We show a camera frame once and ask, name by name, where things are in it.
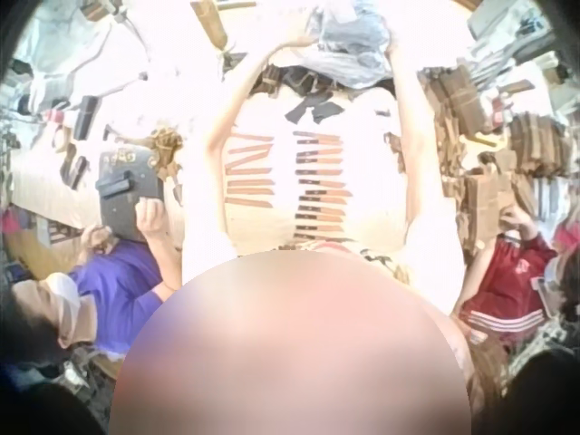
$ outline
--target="plastic bag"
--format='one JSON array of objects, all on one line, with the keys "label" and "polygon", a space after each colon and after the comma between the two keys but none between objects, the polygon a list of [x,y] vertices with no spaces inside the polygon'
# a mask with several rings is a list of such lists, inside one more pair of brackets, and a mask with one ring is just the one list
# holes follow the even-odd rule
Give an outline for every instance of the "plastic bag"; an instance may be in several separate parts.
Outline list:
[{"label": "plastic bag", "polygon": [[344,86],[362,89],[389,76],[384,51],[390,36],[376,0],[341,0],[317,7],[308,25],[318,50],[301,64]]}]

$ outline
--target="white stripe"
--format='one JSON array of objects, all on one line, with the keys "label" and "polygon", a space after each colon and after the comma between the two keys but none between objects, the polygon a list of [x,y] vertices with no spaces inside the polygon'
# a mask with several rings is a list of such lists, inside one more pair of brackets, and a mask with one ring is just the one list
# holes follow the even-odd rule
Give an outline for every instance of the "white stripe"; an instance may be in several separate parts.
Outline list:
[{"label": "white stripe", "polygon": [[476,324],[478,326],[482,326],[484,328],[488,328],[492,331],[497,331],[499,333],[521,333],[521,332],[524,332],[528,329],[531,329],[534,326],[537,326],[538,324],[541,324],[543,321],[544,321],[544,318],[539,317],[536,320],[534,320],[533,322],[530,322],[530,323],[522,325],[522,326],[497,326],[494,324],[486,324],[485,322],[481,322],[481,321],[476,320],[476,319],[469,319],[469,322],[471,324]]},{"label": "white stripe", "polygon": [[480,324],[486,324],[489,327],[493,327],[494,329],[499,328],[500,330],[505,330],[505,331],[526,329],[530,324],[534,324],[535,322],[537,322],[538,319],[540,319],[540,321],[544,319],[544,316],[542,315],[541,312],[538,313],[537,315],[535,315],[534,317],[530,317],[530,318],[526,319],[525,322],[519,322],[517,324],[504,324],[501,322],[494,322],[494,321],[490,321],[488,319],[483,319],[483,318],[476,317],[473,315],[471,315],[469,317],[469,320],[479,322]]},{"label": "white stripe", "polygon": [[538,315],[542,315],[542,310],[536,310],[533,313],[526,314],[523,317],[518,317],[517,319],[499,319],[499,318],[493,317],[489,314],[480,313],[479,311],[471,311],[471,312],[469,312],[469,315],[477,317],[484,322],[490,321],[490,322],[495,322],[497,324],[523,324],[533,317],[537,317]]}]

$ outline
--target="red jacket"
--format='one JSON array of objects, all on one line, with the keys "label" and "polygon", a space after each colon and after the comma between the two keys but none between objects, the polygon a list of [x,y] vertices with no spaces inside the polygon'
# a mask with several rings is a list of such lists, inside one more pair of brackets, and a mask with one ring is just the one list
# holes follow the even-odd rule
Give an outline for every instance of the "red jacket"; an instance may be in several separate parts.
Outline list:
[{"label": "red jacket", "polygon": [[531,279],[542,276],[555,256],[540,235],[521,247],[500,237],[478,293],[461,309],[461,319],[475,329],[499,334],[505,344],[528,338],[546,320]]}]

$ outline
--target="face mask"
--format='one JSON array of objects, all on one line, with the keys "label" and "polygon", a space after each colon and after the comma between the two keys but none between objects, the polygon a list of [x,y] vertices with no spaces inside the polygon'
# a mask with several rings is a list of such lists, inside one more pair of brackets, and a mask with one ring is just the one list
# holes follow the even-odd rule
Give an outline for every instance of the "face mask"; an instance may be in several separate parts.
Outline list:
[{"label": "face mask", "polygon": [[[58,320],[61,326],[61,336],[65,341],[70,338],[76,327],[81,310],[81,297],[74,281],[65,274],[56,273],[49,275],[44,282],[50,287],[51,292],[62,298],[58,306]],[[63,331],[64,314],[68,310],[71,315],[71,328],[69,331]]]},{"label": "face mask", "polygon": [[559,260],[560,257],[557,256],[555,258],[552,258],[546,265],[546,269],[544,270],[544,279],[546,280],[547,283],[558,284],[557,270]]}]

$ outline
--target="purple shirt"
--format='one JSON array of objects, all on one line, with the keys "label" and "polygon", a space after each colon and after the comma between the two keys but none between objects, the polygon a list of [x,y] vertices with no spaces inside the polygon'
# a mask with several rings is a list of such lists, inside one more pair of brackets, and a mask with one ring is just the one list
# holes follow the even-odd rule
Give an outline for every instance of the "purple shirt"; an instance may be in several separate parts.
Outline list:
[{"label": "purple shirt", "polygon": [[127,353],[141,328],[162,302],[150,290],[161,282],[160,269],[146,245],[122,240],[107,256],[94,256],[69,276],[81,296],[97,307],[97,349]]}]

